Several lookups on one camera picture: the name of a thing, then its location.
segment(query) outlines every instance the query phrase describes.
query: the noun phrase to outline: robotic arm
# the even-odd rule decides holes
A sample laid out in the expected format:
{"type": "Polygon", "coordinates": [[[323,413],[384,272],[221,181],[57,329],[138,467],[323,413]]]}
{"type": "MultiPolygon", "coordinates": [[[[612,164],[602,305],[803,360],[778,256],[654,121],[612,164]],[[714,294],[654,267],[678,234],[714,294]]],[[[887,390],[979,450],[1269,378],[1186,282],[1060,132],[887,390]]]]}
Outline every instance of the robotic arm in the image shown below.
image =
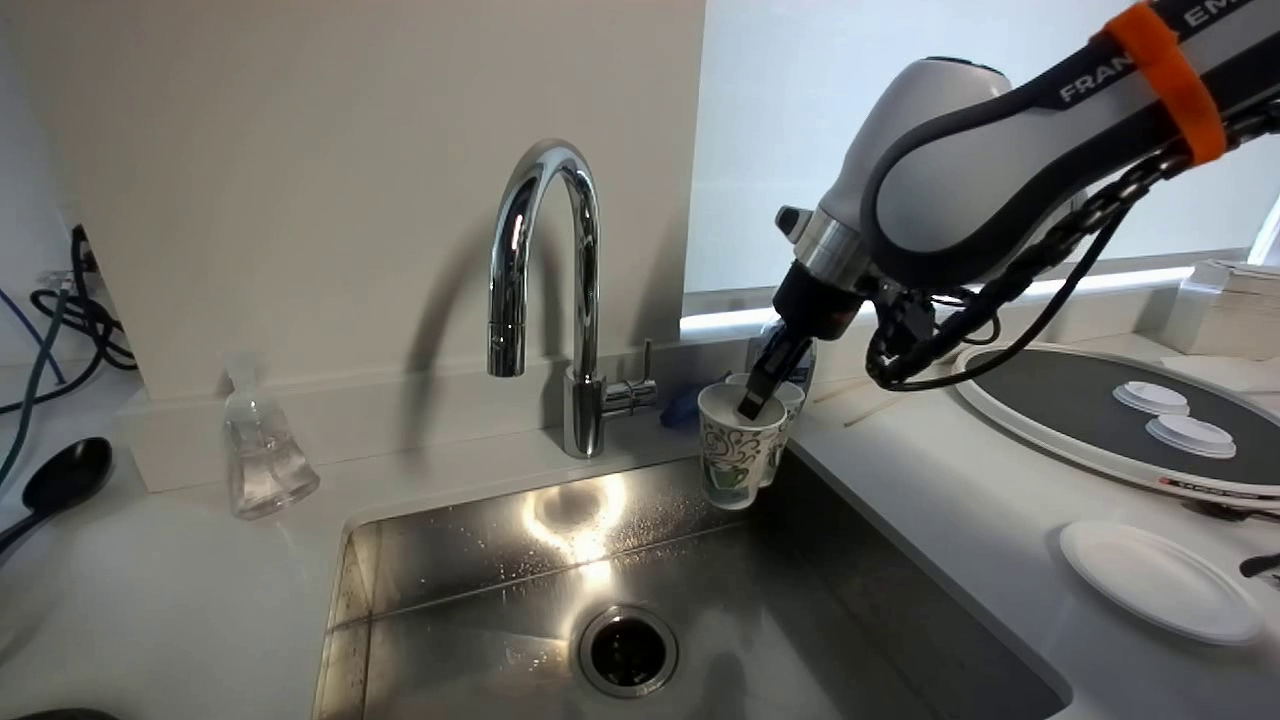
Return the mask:
{"type": "Polygon", "coordinates": [[[1280,132],[1280,4],[1152,0],[1010,87],[996,69],[917,61],[843,156],[815,212],[778,212],[796,264],[740,413],[757,415],[812,339],[874,305],[866,378],[943,390],[979,378],[1055,318],[1124,212],[1167,176],[1280,132]],[[1085,243],[1044,318],[984,370],[917,380],[1085,243]]]}

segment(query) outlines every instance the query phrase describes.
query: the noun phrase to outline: chrome faucet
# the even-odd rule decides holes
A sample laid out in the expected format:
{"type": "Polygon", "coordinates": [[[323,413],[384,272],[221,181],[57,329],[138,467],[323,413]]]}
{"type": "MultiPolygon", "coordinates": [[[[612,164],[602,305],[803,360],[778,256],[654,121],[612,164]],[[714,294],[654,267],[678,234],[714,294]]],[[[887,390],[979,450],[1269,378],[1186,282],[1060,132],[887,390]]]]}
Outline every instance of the chrome faucet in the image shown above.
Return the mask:
{"type": "Polygon", "coordinates": [[[489,241],[489,378],[525,378],[525,261],[546,185],[562,176],[575,234],[575,357],[562,378],[562,454],[600,458],[602,390],[597,378],[597,185],[585,151],[530,145],[502,192],[489,241]]]}

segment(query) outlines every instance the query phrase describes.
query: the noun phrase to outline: window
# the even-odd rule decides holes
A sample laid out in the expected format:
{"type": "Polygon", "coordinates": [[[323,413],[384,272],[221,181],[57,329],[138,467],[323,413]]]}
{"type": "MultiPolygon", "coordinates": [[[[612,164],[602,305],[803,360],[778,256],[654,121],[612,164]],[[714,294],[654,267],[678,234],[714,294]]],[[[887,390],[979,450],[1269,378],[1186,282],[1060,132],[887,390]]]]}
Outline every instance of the window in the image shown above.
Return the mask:
{"type": "MultiPolygon", "coordinates": [[[[761,307],[792,264],[778,204],[812,210],[887,81],[919,56],[1044,73],[1128,0],[706,0],[689,311],[761,307]]],[[[1280,142],[1160,185],[1109,261],[1243,256],[1280,196],[1280,142]]]]}

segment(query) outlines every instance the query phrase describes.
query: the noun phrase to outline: white wall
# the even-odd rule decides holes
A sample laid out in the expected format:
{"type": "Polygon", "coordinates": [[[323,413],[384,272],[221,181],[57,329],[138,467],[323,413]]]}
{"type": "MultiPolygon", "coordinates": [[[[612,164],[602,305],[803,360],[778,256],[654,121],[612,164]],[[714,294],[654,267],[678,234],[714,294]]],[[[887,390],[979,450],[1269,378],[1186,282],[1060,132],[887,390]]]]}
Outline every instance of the white wall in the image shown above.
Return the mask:
{"type": "MultiPolygon", "coordinates": [[[[792,247],[778,204],[815,204],[887,81],[967,56],[1017,83],[1085,48],[1128,0],[706,0],[689,287],[763,287],[792,247]]],[[[1148,196],[1110,256],[1247,247],[1280,196],[1252,145],[1148,196]]]]}
{"type": "MultiPolygon", "coordinates": [[[[0,31],[0,287],[27,307],[39,272],[66,267],[66,243],[43,132],[0,31]]],[[[0,386],[22,380],[30,357],[27,331],[0,307],[0,386]]]]}
{"type": "MultiPolygon", "coordinates": [[[[575,142],[600,181],[602,351],[677,337],[700,16],[700,0],[0,4],[152,395],[206,395],[227,351],[263,357],[267,380],[481,374],[483,234],[540,138],[575,142]]],[[[559,256],[568,307],[554,227],[540,252],[559,256]]],[[[540,337],[530,318],[528,357],[562,357],[540,337]]]]}

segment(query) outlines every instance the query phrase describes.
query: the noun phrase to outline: orange band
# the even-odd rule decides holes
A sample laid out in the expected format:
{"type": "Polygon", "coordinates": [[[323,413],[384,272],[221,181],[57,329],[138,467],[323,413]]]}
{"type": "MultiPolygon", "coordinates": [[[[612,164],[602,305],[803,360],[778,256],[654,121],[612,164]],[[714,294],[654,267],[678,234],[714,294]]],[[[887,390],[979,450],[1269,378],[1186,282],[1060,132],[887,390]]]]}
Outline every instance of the orange band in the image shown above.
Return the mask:
{"type": "Polygon", "coordinates": [[[1225,156],[1225,115],[1163,16],[1152,4],[1133,4],[1109,23],[1109,37],[1124,48],[1133,69],[1148,78],[1156,99],[1190,150],[1190,164],[1225,156]]]}

